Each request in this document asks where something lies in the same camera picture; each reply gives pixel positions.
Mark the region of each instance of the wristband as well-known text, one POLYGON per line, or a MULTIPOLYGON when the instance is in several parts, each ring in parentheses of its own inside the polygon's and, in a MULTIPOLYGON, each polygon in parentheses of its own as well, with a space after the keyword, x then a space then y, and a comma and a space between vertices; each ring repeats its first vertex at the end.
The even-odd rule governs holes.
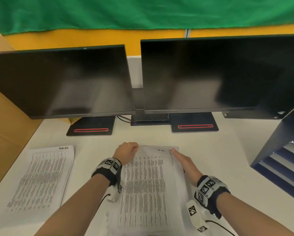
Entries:
POLYGON ((211 214, 215 214, 218 219, 221 218, 221 213, 217 209, 217 198, 220 194, 230 191, 225 183, 214 176, 202 176, 197 182, 197 190, 194 198, 211 214))
POLYGON ((102 174, 110 181, 110 185, 118 185, 120 187, 121 183, 121 170, 122 170, 122 163, 115 158, 107 158, 104 159, 92 172, 91 177, 95 174, 102 174))

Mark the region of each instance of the green cloth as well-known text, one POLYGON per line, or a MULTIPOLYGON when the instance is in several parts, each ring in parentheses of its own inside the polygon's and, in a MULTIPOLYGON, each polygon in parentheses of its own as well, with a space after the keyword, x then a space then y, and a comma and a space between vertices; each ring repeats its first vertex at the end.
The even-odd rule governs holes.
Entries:
POLYGON ((0 32, 294 23, 294 0, 0 0, 0 32))

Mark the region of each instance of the table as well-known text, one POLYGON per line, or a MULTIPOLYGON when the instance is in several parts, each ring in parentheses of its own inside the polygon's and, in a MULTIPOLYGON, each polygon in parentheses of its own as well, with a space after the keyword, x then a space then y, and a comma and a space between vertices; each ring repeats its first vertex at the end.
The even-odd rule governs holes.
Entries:
MULTIPOLYGON (((20 169, 27 149, 74 146, 75 160, 66 187, 65 202, 90 178, 91 172, 103 158, 113 155, 119 144, 135 141, 141 145, 178 146, 180 152, 190 156, 202 173, 220 178, 233 195, 294 232, 294 198, 249 166, 240 142, 241 136, 236 133, 236 123, 241 124, 241 119, 225 119, 220 112, 213 115, 219 127, 217 132, 172 133, 169 125, 131 127, 116 119, 111 136, 84 137, 67 137, 69 124, 60 119, 46 119, 0 183, 0 198, 8 193, 12 176, 20 169)), ((102 203, 86 235, 105 234, 104 215, 109 204, 106 201, 102 203)), ((230 228, 223 218, 220 223, 230 228)), ((41 225, 37 223, 3 228, 0 229, 0 235, 33 235, 41 225)), ((211 225, 210 228, 213 230, 208 235, 229 235, 218 226, 211 225)))

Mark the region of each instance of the computer monitor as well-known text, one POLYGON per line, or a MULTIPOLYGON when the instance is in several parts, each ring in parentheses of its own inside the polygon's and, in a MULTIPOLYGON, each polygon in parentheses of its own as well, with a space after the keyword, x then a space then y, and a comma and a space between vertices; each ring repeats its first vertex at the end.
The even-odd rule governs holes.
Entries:
POLYGON ((254 109, 294 64, 294 35, 141 40, 145 113, 254 109))
POLYGON ((124 45, 0 52, 0 92, 31 119, 135 113, 124 45))

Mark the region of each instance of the cardboard box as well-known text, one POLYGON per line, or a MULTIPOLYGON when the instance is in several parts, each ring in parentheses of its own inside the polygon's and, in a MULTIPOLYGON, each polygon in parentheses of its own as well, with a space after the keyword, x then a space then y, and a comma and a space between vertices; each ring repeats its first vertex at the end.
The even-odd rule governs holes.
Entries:
MULTIPOLYGON (((0 34, 0 51, 13 50, 0 34)), ((0 181, 42 120, 31 120, 0 93, 0 181)))

